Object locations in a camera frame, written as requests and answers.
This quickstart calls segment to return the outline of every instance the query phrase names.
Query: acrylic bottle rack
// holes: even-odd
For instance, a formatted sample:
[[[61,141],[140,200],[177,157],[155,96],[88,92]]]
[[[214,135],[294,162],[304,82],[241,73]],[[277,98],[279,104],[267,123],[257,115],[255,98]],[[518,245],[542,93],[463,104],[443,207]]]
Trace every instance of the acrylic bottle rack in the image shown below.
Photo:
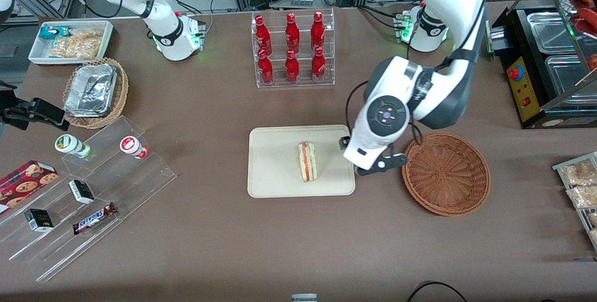
[[[313,51],[311,51],[311,25],[313,25],[313,13],[321,11],[323,14],[323,23],[326,27],[324,31],[324,58],[326,59],[326,73],[324,74],[324,81],[322,83],[315,83],[311,79],[311,60],[313,59]],[[300,51],[296,55],[298,65],[300,68],[298,84],[290,85],[286,81],[286,14],[294,13],[296,24],[300,30]],[[259,46],[255,37],[257,25],[255,23],[255,16],[262,15],[263,21],[269,34],[271,36],[271,49],[273,50],[269,60],[273,67],[274,82],[271,85],[266,85],[261,80],[257,66],[257,51]],[[255,77],[257,87],[301,87],[301,86],[318,86],[318,85],[333,85],[335,83],[335,42],[334,42],[334,11],[332,9],[305,9],[305,10],[287,10],[287,11],[259,11],[252,14],[251,19],[251,37],[253,44],[253,60],[255,63]]]
[[[159,190],[176,178],[168,164],[153,152],[143,138],[144,131],[121,116],[85,142],[91,153],[85,159],[65,155],[54,163],[59,178],[27,198],[22,205],[0,215],[0,247],[11,261],[27,261],[37,281],[47,281],[89,247],[126,220]],[[122,153],[120,139],[135,136],[147,146],[143,160]],[[86,181],[95,200],[91,204],[75,201],[68,183]],[[113,202],[117,213],[102,219],[78,235],[73,224],[89,217]],[[47,210],[54,229],[33,232],[25,221],[24,211]]]

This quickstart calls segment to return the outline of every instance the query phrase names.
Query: white robotic arm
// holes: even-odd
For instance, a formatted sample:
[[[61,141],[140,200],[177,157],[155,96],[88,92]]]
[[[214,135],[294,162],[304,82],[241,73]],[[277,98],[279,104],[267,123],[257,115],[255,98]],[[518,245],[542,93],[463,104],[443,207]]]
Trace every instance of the white robotic arm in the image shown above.
[[[139,15],[167,59],[182,60],[203,47],[205,25],[177,16],[165,0],[107,0]]]
[[[424,2],[423,14],[443,21],[454,36],[454,52],[445,61],[448,73],[397,56],[375,68],[344,152],[360,175],[384,172],[407,162],[403,154],[381,154],[403,134],[411,117],[438,129],[454,125],[465,112],[482,40],[483,0]]]

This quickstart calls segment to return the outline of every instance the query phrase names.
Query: small black box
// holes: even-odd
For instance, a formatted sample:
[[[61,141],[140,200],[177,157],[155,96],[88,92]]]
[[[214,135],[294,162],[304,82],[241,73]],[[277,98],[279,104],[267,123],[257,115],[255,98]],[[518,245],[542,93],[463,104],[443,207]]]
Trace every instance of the small black box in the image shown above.
[[[73,179],[69,182],[70,191],[72,191],[73,195],[75,195],[75,200],[79,203],[83,204],[91,204],[95,197],[91,193],[91,189],[87,183],[83,181],[79,181],[77,179]]]
[[[25,211],[25,219],[27,219],[31,230],[35,232],[48,232],[54,228],[46,210],[29,209]]]

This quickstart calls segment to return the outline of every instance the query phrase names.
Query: beige tray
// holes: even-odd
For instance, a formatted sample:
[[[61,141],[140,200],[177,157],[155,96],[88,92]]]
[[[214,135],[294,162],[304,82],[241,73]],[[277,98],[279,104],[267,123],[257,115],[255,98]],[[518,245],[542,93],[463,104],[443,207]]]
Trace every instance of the beige tray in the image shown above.
[[[251,197],[341,196],[354,191],[354,169],[340,150],[344,125],[255,128],[249,136],[247,191]],[[303,182],[299,142],[315,144],[319,178]]]

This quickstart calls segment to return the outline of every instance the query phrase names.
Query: packaged bread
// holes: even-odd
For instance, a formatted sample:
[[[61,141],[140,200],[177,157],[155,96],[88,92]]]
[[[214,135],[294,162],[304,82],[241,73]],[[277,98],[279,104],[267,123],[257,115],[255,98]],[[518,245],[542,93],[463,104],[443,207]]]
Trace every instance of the packaged bread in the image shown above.
[[[597,212],[589,213],[588,217],[593,227],[597,227]]]
[[[315,162],[315,145],[313,142],[301,142],[298,144],[298,159],[300,172],[304,182],[311,182],[317,179],[317,164]]]
[[[589,231],[589,237],[593,243],[597,244],[597,228],[593,228],[593,230]]]
[[[57,36],[49,55],[52,57],[91,59],[102,44],[103,30],[71,29],[70,36]]]
[[[562,168],[569,185],[591,185],[597,183],[597,171],[589,159]]]
[[[597,185],[581,185],[566,193],[578,209],[597,208]]]

